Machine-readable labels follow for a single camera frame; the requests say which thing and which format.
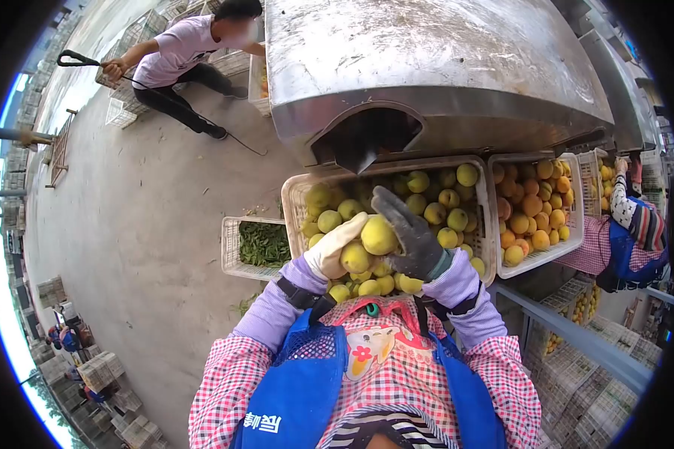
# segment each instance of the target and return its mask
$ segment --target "red flower print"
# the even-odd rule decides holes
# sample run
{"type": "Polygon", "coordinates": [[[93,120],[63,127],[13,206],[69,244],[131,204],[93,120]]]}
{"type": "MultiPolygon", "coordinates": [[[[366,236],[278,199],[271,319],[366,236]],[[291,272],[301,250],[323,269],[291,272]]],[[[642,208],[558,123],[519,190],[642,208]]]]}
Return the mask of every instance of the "red flower print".
{"type": "Polygon", "coordinates": [[[365,348],[364,346],[357,346],[357,349],[355,351],[352,351],[352,355],[357,357],[357,361],[366,361],[372,357],[369,351],[370,351],[369,348],[365,348]]]}

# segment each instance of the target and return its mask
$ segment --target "sky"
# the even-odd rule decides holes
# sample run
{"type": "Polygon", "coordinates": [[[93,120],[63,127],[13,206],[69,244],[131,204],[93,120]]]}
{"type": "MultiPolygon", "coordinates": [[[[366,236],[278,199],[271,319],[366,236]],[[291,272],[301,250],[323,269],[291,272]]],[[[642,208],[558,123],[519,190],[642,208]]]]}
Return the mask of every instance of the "sky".
{"type": "MultiPolygon", "coordinates": [[[[3,112],[0,114],[0,126],[5,123],[7,110],[16,91],[22,91],[27,82],[27,76],[18,76],[6,99],[3,112]]],[[[3,160],[0,159],[0,171],[3,169],[3,160]]],[[[16,316],[13,306],[12,295],[8,284],[8,269],[5,262],[5,252],[3,250],[3,236],[0,233],[0,336],[3,340],[10,363],[13,366],[15,382],[25,381],[30,371],[35,368],[35,363],[30,355],[30,350],[25,340],[20,322],[16,316]]],[[[72,447],[72,437],[67,428],[57,424],[56,418],[51,418],[47,409],[47,403],[37,396],[37,392],[28,386],[23,385],[27,399],[32,403],[37,415],[43,421],[55,440],[63,448],[72,447]]]]}

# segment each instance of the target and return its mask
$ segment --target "black shoe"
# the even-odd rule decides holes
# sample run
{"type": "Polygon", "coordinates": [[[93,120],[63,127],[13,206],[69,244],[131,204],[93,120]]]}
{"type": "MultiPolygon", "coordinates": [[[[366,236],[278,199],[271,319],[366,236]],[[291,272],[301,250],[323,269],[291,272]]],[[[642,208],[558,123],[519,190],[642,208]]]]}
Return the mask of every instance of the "black shoe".
{"type": "Polygon", "coordinates": [[[247,88],[244,87],[235,87],[230,89],[228,94],[225,94],[227,98],[237,98],[238,100],[244,100],[247,98],[247,88]]]}
{"type": "Polygon", "coordinates": [[[205,130],[205,132],[209,134],[210,137],[213,137],[217,140],[222,140],[225,137],[227,137],[227,130],[224,129],[222,126],[209,125],[209,127],[205,130]]]}

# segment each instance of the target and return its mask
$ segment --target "purple sleeve cover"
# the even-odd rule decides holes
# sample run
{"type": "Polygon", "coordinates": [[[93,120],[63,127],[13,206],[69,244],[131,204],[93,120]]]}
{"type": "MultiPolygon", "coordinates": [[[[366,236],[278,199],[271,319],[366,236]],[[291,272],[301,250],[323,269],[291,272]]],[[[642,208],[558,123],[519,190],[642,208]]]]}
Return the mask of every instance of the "purple sleeve cover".
{"type": "Polygon", "coordinates": [[[465,250],[452,250],[452,265],[439,278],[424,284],[422,290],[441,305],[454,308],[460,302],[479,293],[476,305],[463,315],[447,314],[452,326],[459,334],[464,347],[469,350],[489,337],[507,335],[502,316],[489,300],[485,286],[480,288],[479,275],[469,263],[465,250]]]}
{"type": "MultiPolygon", "coordinates": [[[[284,265],[279,274],[308,292],[324,294],[327,290],[327,281],[316,277],[302,256],[284,265]]],[[[277,283],[270,281],[228,337],[250,337],[276,353],[289,328],[302,313],[287,302],[287,296],[277,283]]]]}

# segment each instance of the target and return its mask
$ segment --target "gray glove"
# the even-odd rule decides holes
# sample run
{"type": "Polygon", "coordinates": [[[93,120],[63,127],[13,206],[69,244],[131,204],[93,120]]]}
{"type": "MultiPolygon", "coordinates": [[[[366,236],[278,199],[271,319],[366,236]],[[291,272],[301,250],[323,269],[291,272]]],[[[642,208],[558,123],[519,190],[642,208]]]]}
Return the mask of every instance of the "gray glove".
{"type": "Polygon", "coordinates": [[[385,216],[404,249],[403,256],[386,256],[387,263],[395,271],[424,282],[437,279],[449,268],[452,254],[442,248],[427,221],[412,213],[394,193],[381,185],[373,193],[372,208],[385,216]]]}

